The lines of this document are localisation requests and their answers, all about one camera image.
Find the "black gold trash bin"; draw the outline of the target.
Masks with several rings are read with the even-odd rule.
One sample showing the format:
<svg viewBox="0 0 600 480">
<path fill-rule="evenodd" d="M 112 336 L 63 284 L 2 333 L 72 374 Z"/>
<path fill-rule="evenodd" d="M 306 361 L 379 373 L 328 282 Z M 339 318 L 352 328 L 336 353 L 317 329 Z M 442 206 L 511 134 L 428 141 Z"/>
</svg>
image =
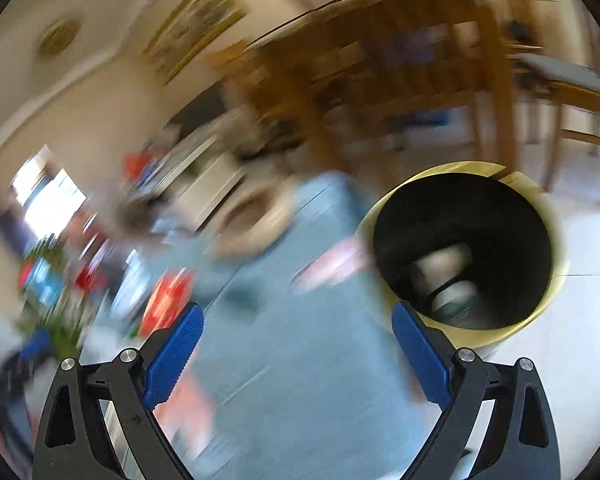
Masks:
<svg viewBox="0 0 600 480">
<path fill-rule="evenodd" d="M 358 225 L 380 291 L 374 317 L 410 304 L 457 347 L 492 352 L 542 315 L 568 262 L 542 188 L 494 162 L 449 162 L 416 174 Z"/>
</svg>

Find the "beige stone ashtray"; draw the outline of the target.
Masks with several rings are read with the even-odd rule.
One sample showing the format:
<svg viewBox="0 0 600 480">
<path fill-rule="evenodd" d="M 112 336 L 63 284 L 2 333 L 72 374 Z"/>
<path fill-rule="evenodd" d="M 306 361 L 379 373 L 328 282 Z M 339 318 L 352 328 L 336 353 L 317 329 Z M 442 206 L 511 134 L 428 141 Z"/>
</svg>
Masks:
<svg viewBox="0 0 600 480">
<path fill-rule="evenodd" d="M 258 182 L 240 194 L 216 220 L 212 254 L 217 259 L 260 256 L 289 229 L 294 187 L 288 182 Z"/>
</svg>

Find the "red cigarette pack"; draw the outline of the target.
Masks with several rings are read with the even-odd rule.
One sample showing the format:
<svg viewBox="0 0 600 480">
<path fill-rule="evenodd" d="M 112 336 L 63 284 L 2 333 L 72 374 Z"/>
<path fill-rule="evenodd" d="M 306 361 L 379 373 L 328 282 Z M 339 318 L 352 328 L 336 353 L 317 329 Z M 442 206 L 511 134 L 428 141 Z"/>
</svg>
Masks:
<svg viewBox="0 0 600 480">
<path fill-rule="evenodd" d="M 169 328 L 192 296 L 194 271 L 186 269 L 164 272 L 151 292 L 140 320 L 138 336 L 148 338 L 156 330 Z"/>
</svg>

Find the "green potted plant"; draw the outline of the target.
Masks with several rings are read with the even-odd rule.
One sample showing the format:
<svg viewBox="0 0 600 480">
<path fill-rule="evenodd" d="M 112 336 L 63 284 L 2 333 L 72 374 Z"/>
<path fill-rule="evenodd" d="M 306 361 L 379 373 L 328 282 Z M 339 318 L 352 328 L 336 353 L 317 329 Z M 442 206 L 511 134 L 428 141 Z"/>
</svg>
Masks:
<svg viewBox="0 0 600 480">
<path fill-rule="evenodd" d="M 39 240 L 24 257 L 18 276 L 23 312 L 20 330 L 45 330 L 58 356 L 78 356 L 97 304 L 88 284 L 71 274 L 65 244 L 56 236 Z"/>
</svg>

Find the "white green paper cup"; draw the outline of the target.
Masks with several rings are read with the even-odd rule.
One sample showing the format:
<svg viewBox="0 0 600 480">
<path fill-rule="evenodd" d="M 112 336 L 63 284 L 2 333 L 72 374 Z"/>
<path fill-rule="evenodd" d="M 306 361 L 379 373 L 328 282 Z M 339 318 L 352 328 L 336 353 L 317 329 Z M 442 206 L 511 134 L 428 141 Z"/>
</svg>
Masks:
<svg viewBox="0 0 600 480">
<path fill-rule="evenodd" d="M 479 292 L 471 265 L 466 244 L 439 248 L 417 259 L 411 266 L 411 279 L 422 313 L 451 324 L 475 307 Z"/>
</svg>

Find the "wooden dining table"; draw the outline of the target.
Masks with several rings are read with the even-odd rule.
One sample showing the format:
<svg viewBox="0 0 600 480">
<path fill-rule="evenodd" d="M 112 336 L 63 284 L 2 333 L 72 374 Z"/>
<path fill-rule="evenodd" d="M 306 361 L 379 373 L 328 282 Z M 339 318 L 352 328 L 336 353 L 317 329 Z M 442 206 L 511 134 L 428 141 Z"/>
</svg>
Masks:
<svg viewBox="0 0 600 480">
<path fill-rule="evenodd" d="M 321 166 L 386 192 L 386 137 L 412 113 L 466 110 L 476 158 L 517 165 L 512 72 L 490 0 L 337 0 L 212 54 L 257 114 L 290 122 Z"/>
</svg>

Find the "gold ceiling lamp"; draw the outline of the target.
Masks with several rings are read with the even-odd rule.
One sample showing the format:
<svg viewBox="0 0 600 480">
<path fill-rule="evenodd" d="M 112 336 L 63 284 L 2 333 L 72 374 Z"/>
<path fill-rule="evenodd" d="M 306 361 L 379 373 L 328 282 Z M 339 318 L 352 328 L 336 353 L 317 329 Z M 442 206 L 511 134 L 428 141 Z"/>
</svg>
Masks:
<svg viewBox="0 0 600 480">
<path fill-rule="evenodd" d="M 71 46 L 82 28 L 82 20 L 75 16 L 61 18 L 47 27 L 38 38 L 36 55 L 39 58 L 54 58 Z"/>
</svg>

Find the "teal floral tablecloth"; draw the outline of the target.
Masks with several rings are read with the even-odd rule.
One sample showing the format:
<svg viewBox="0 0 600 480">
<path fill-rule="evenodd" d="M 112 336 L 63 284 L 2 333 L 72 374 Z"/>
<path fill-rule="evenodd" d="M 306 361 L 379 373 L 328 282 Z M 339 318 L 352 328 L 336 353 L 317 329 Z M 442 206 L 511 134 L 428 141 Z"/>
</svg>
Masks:
<svg viewBox="0 0 600 480">
<path fill-rule="evenodd" d="M 152 278 L 193 270 L 204 308 L 162 423 L 193 477 L 396 479 L 426 440 L 436 410 L 370 316 L 370 274 L 318 266 L 367 203 L 348 177 L 323 174 L 298 188 L 290 228 L 258 258 L 216 260 L 205 236 L 144 257 Z"/>
</svg>

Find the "chair with grey cushion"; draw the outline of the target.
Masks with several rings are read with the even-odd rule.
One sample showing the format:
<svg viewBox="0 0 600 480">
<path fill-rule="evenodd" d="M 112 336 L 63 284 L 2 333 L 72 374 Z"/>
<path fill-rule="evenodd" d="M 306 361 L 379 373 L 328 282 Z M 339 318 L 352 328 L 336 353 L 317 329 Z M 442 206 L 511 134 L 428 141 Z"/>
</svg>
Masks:
<svg viewBox="0 0 600 480">
<path fill-rule="evenodd" d="M 547 88 L 555 107 L 554 133 L 543 188 L 552 192 L 562 162 L 562 140 L 582 142 L 600 148 L 600 134 L 564 127 L 564 111 L 568 106 L 600 116 L 600 76 L 583 65 L 568 63 L 535 53 L 513 54 L 512 60 L 530 70 Z"/>
</svg>

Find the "orange plastic bag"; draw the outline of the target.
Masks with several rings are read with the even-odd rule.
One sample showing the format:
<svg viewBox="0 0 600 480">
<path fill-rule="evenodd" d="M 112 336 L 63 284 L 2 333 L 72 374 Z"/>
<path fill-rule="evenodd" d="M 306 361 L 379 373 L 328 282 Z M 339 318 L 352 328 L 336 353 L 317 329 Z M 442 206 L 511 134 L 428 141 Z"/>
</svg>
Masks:
<svg viewBox="0 0 600 480">
<path fill-rule="evenodd" d="M 129 152 L 123 156 L 122 179 L 125 184 L 136 182 L 142 175 L 144 168 L 152 162 L 149 152 Z"/>
</svg>

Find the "horse painting gold frame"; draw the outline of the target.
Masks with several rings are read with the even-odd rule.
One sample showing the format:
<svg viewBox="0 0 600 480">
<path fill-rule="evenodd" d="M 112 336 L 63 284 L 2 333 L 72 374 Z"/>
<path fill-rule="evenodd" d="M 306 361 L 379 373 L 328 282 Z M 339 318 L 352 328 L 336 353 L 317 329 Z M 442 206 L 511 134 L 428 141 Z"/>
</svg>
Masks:
<svg viewBox="0 0 600 480">
<path fill-rule="evenodd" d="M 167 84 L 248 13 L 240 0 L 181 0 L 151 37 L 143 56 Z"/>
</svg>

